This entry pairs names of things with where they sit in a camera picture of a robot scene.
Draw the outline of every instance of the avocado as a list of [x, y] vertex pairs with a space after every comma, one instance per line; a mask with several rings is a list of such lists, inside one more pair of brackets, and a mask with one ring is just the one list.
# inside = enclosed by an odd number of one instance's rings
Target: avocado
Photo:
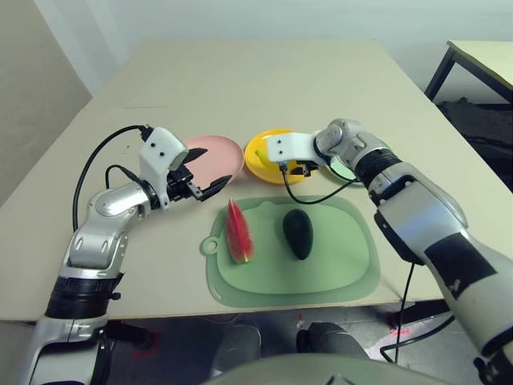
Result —
[[304, 260], [312, 251], [313, 227], [307, 213], [290, 210], [283, 218], [283, 233], [297, 259]]

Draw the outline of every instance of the desk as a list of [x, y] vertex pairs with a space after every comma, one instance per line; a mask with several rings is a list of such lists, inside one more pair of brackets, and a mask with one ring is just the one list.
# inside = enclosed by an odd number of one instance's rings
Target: desk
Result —
[[449, 40], [447, 44], [447, 53], [426, 88], [430, 100], [434, 99], [457, 63], [513, 103], [513, 42]]
[[[0, 319], [36, 319], [45, 309], [71, 238], [71, 200], [79, 172], [96, 145], [114, 130], [150, 123], [182, 140], [202, 134], [229, 136], [242, 147], [272, 128], [312, 132], [336, 117], [360, 120], [404, 160], [452, 194], [472, 233], [511, 256], [512, 195], [472, 147], [375, 41], [171, 41], [141, 47], [75, 117], [0, 208]], [[93, 163], [83, 186], [87, 200], [103, 189], [113, 163], [138, 170], [140, 138], [124, 135]], [[123, 179], [114, 183], [123, 183]], [[295, 184], [298, 195], [337, 187], [316, 172]], [[283, 187], [244, 170], [202, 204], [180, 201], [154, 213], [130, 235], [113, 318], [228, 313], [209, 293], [199, 245], [230, 197], [285, 196]], [[371, 228], [381, 280], [369, 296], [342, 304], [396, 302], [409, 264], [374, 224], [375, 207], [362, 188], [341, 196], [354, 203]], [[426, 268], [416, 269], [411, 301], [441, 298]]]

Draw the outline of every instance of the pink plate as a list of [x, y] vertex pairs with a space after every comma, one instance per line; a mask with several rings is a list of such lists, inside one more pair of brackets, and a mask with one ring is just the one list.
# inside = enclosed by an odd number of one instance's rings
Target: pink plate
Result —
[[239, 144], [226, 136], [205, 135], [185, 141], [189, 148], [206, 148], [208, 151], [198, 159], [187, 163], [192, 172], [192, 182], [200, 188], [207, 188], [214, 180], [231, 175], [231, 183], [244, 165], [244, 153]]

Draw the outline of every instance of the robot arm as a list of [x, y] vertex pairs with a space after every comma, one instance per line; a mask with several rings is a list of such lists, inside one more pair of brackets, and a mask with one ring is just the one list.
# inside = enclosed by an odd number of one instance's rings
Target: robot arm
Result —
[[490, 383], [511, 376], [513, 261], [468, 233], [449, 194], [353, 120], [334, 120], [314, 135], [272, 136], [267, 145], [282, 168], [288, 160], [322, 165], [333, 157], [349, 167], [376, 204], [374, 220], [386, 239], [402, 259], [430, 269], [454, 316], [490, 359], [481, 375]]
[[110, 369], [104, 336], [109, 301], [123, 274], [128, 232], [152, 210], [171, 201], [195, 197], [204, 201], [218, 193], [231, 176], [205, 190], [192, 182], [185, 164], [207, 150], [188, 150], [163, 128], [149, 128], [139, 152], [139, 183], [95, 195], [87, 219], [73, 234], [45, 314], [38, 320], [29, 346], [21, 384], [103, 384]]

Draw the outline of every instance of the black cable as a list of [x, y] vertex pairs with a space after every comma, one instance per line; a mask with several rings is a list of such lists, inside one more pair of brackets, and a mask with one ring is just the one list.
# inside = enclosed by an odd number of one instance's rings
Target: black cable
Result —
[[341, 174], [339, 174], [339, 173], [338, 173], [338, 172], [337, 172], [333, 167], [328, 166], [328, 168], [329, 168], [329, 170], [330, 170], [333, 174], [335, 174], [336, 176], [338, 176], [340, 179], [346, 180], [346, 181], [348, 181], [348, 182], [351, 180], [351, 179], [346, 178], [345, 176], [342, 176]]
[[285, 183], [285, 188], [287, 189], [287, 193], [289, 193], [289, 196], [293, 199], [293, 201], [295, 201], [295, 202], [297, 202], [297, 203], [299, 203], [301, 205], [316, 205], [317, 203], [324, 202], [325, 200], [327, 200], [327, 199], [331, 198], [332, 196], [338, 194], [340, 191], [342, 191], [344, 188], [346, 188], [350, 184], [353, 184], [354, 182], [358, 181], [358, 179], [352, 179], [349, 182], [347, 182], [346, 184], [344, 184], [343, 186], [341, 186], [340, 188], [337, 188], [332, 193], [326, 195], [325, 197], [317, 199], [316, 201], [301, 201], [301, 200], [297, 199], [294, 196], [292, 190], [290, 189], [289, 180], [287, 179], [287, 172], [285, 170], [281, 170], [281, 175], [283, 176], [283, 181]]
[[105, 188], [111, 187], [111, 183], [109, 181], [109, 172], [113, 168], [118, 168], [123, 174], [125, 174], [125, 176], [128, 179], [134, 181], [135, 183], [137, 183], [139, 185], [141, 185], [143, 183], [142, 180], [136, 174], [134, 174], [132, 171], [130, 171], [128, 168], [123, 167], [120, 164], [112, 164], [109, 167], [107, 167], [107, 169], [105, 170]]
[[410, 288], [411, 276], [414, 274], [415, 264], [412, 263], [410, 267], [410, 273], [408, 274], [408, 279], [406, 279], [406, 286], [404, 287], [404, 294], [402, 295], [401, 301], [401, 311], [399, 313], [399, 324], [398, 324], [398, 338], [395, 341], [395, 363], [398, 363], [399, 359], [399, 339], [401, 338], [401, 326], [402, 326], [402, 316], [404, 315], [404, 305], [406, 304], [406, 295], [408, 294], [408, 289]]
[[413, 337], [410, 339], [407, 339], [406, 341], [400, 342], [400, 343], [393, 343], [391, 345], [385, 345], [384, 347], [379, 348], [379, 352], [382, 354], [382, 356], [388, 361], [389, 363], [392, 363], [392, 358], [385, 353], [385, 351], [389, 351], [390, 349], [397, 349], [398, 347], [405, 347], [408, 345], [411, 345], [412, 343], [416, 343], [419, 341], [422, 341], [423, 339], [426, 339], [430, 337], [433, 334], [437, 334], [440, 330], [445, 329], [448, 327], [453, 321], [455, 320], [454, 315], [451, 315], [448, 319], [446, 319], [444, 322], [442, 322], [440, 325], [436, 326], [433, 330], [427, 331], [424, 334], [421, 334], [417, 337]]
[[120, 130], [113, 132], [110, 134], [107, 138], [103, 140], [102, 143], [98, 145], [97, 148], [92, 152], [92, 154], [89, 156], [89, 159], [87, 159], [86, 164], [83, 166], [82, 172], [80, 173], [79, 181], [77, 182], [77, 186], [75, 187], [75, 194], [73, 194], [73, 207], [71, 209], [71, 216], [72, 216], [72, 222], [73, 222], [73, 231], [76, 231], [79, 228], [79, 219], [78, 219], [78, 211], [79, 211], [79, 196], [80, 196], [80, 190], [82, 189], [82, 184], [84, 182], [84, 179], [86, 179], [87, 171], [89, 170], [89, 167], [93, 163], [93, 160], [96, 158], [100, 150], [105, 147], [107, 143], [109, 143], [111, 140], [113, 140], [115, 137], [128, 132], [132, 130], [139, 130], [142, 134], [145, 133], [146, 130], [149, 130], [150, 128], [147, 128], [145, 126], [128, 126], [125, 128], [121, 128]]

